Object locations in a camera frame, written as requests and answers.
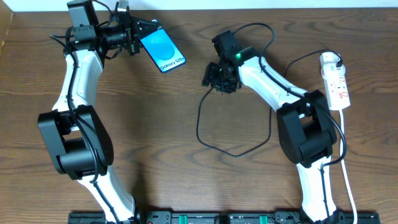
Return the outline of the blue Samsung Galaxy smartphone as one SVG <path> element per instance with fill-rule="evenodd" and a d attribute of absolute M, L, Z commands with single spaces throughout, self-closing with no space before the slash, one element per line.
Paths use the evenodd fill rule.
<path fill-rule="evenodd" d="M 141 39 L 141 44 L 161 73 L 186 64 L 187 60 L 164 29 Z"/>

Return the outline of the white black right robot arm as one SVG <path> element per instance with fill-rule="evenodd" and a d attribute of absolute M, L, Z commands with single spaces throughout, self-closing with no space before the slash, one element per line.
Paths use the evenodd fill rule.
<path fill-rule="evenodd" d="M 337 137 L 326 97 L 287 81 L 256 49 L 243 48 L 230 30 L 212 43 L 220 60 L 208 64 L 201 84 L 227 94 L 246 85 L 269 104 L 277 116 L 280 146 L 298 169 L 303 214 L 310 223 L 328 222 L 336 205 L 326 164 Z"/>

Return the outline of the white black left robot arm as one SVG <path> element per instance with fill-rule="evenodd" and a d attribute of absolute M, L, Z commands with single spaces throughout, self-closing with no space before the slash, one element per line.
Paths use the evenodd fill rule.
<path fill-rule="evenodd" d="M 72 25 L 53 36 L 63 48 L 65 79 L 52 110 L 39 115 L 38 127 L 55 170 L 90 191 L 103 209 L 103 223 L 147 223 L 113 169 L 113 144 L 95 111 L 95 97 L 109 51 L 138 54 L 142 38 L 160 24 L 131 16 L 127 1 L 118 1 L 109 19 L 99 22 L 94 5 L 67 4 Z"/>

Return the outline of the white power strip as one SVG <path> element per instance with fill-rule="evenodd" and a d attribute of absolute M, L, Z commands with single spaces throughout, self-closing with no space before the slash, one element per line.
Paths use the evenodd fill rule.
<path fill-rule="evenodd" d="M 345 66 L 336 67 L 331 63 L 321 69 L 328 107 L 332 111 L 343 110 L 351 105 L 345 78 Z"/>

